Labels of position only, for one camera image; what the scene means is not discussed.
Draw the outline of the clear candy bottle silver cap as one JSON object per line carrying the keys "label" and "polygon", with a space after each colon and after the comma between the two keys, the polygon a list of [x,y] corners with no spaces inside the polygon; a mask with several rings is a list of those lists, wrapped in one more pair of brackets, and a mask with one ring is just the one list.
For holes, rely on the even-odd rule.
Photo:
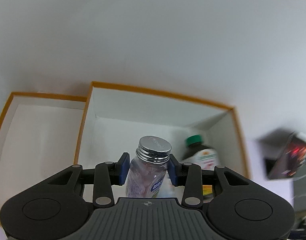
{"label": "clear candy bottle silver cap", "polygon": [[171,144],[159,137],[140,138],[126,182],[129,198],[156,198],[163,183]]}

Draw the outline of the deep orange cardboard box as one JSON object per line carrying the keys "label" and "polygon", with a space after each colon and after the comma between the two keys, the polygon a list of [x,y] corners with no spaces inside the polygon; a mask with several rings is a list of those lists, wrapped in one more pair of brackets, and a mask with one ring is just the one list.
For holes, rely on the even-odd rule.
{"label": "deep orange cardboard box", "polygon": [[154,136],[171,144],[182,161],[185,140],[201,135],[220,165],[250,176],[248,155],[234,107],[160,90],[92,82],[80,125],[74,161],[94,168],[127,152],[136,156],[140,138]]}

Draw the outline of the dark vitamin C bottle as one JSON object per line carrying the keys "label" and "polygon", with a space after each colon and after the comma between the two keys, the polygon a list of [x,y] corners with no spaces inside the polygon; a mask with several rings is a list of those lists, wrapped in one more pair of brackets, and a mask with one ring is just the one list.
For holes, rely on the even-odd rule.
{"label": "dark vitamin C bottle", "polygon": [[186,152],[182,158],[182,162],[193,163],[199,165],[202,170],[214,170],[220,165],[217,151],[204,144],[202,136],[192,135],[185,140]]}

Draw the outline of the shallow orange box lid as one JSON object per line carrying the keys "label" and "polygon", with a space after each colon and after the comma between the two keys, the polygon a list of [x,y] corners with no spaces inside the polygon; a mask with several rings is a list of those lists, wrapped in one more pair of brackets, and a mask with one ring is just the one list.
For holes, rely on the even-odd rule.
{"label": "shallow orange box lid", "polygon": [[12,92],[0,115],[0,209],[74,163],[84,96]]}

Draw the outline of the black tablet on stand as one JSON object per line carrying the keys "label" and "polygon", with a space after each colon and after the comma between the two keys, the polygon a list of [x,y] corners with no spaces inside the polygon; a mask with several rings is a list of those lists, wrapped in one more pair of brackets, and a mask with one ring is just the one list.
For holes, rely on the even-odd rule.
{"label": "black tablet on stand", "polygon": [[265,158],[266,175],[269,180],[292,178],[305,164],[306,135],[293,132],[277,157]]}

